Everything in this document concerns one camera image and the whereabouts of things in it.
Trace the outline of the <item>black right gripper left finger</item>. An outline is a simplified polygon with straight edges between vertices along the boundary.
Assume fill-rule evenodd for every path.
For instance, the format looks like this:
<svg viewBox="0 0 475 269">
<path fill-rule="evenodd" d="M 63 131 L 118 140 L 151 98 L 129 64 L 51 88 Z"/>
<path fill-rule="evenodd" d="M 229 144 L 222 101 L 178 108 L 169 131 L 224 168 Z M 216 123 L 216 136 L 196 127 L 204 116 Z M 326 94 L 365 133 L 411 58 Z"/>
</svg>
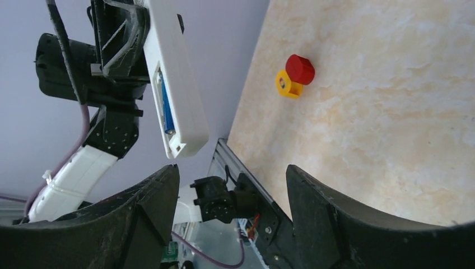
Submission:
<svg viewBox="0 0 475 269">
<path fill-rule="evenodd" d="M 2 268 L 159 268 L 171 239 L 179 169 L 54 221 L 1 227 Z"/>
</svg>

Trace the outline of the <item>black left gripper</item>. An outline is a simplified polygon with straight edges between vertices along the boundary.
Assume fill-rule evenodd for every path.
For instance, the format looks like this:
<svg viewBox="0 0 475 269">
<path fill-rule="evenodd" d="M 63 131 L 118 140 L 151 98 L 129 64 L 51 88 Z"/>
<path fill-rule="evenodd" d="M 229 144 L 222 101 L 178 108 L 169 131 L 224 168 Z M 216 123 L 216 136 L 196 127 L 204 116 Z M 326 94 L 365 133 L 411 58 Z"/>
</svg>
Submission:
<svg viewBox="0 0 475 269">
<path fill-rule="evenodd" d="M 89 106 L 129 106 L 143 98 L 147 81 L 116 80 L 104 76 L 148 76 L 143 47 L 150 29 L 148 10 L 134 1 L 91 1 L 95 46 L 70 40 L 78 92 Z M 104 76 L 93 76 L 100 61 Z M 35 56 L 40 91 L 48 96 L 77 100 L 64 65 L 58 39 L 43 33 Z"/>
</svg>

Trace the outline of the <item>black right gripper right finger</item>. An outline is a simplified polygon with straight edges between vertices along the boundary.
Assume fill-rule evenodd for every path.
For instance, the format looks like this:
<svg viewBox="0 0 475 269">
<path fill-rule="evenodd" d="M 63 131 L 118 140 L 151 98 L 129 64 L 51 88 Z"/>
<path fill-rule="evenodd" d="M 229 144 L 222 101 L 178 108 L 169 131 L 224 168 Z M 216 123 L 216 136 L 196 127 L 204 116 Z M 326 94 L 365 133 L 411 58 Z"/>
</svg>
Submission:
<svg viewBox="0 0 475 269">
<path fill-rule="evenodd" d="M 365 205 L 296 165 L 286 170 L 305 268 L 473 268 L 474 223 L 444 227 Z"/>
</svg>

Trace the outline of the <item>white remote control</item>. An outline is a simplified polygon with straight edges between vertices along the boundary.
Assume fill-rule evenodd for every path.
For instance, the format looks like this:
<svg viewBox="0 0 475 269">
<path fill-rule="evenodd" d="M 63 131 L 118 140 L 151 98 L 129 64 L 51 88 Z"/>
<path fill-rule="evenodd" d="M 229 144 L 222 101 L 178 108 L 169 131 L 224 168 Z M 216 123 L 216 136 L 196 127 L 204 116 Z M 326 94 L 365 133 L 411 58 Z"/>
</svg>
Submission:
<svg viewBox="0 0 475 269">
<path fill-rule="evenodd" d="M 194 156 L 209 140 L 209 128 L 174 1 L 144 1 L 150 29 L 143 47 L 160 132 L 169 159 Z M 164 132 L 162 72 L 175 134 Z"/>
</svg>

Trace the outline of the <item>blue battery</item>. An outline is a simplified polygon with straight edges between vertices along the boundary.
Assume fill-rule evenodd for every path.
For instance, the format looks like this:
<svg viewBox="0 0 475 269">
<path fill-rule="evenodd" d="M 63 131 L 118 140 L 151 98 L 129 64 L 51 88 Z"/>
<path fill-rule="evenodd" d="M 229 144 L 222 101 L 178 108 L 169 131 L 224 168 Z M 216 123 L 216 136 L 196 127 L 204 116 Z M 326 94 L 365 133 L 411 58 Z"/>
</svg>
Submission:
<svg viewBox="0 0 475 269">
<path fill-rule="evenodd" d="M 167 135 L 175 134 L 175 127 L 173 116 L 171 113 L 171 107 L 169 104 L 169 99 L 166 92 L 165 80 L 161 71 L 159 71 L 159 79 L 161 82 L 161 92 L 162 92 L 162 111 L 164 114 L 164 132 Z"/>
</svg>

